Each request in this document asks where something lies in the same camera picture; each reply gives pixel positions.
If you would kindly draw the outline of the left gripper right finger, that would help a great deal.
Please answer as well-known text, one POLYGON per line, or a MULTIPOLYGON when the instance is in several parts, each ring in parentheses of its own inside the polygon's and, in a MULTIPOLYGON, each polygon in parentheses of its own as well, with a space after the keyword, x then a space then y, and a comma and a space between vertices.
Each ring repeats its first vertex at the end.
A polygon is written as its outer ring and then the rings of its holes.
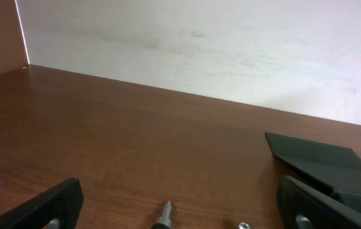
POLYGON ((276 193, 285 228, 361 229, 361 213, 285 176, 276 193))

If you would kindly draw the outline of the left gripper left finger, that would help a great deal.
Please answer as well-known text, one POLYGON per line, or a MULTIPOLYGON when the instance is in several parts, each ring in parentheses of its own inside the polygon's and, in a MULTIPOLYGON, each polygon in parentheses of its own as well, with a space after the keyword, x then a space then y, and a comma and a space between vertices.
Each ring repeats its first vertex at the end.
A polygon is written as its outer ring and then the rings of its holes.
POLYGON ((0 215, 0 229, 43 228, 58 220, 60 228, 75 229, 84 196, 77 178, 69 178, 0 215))

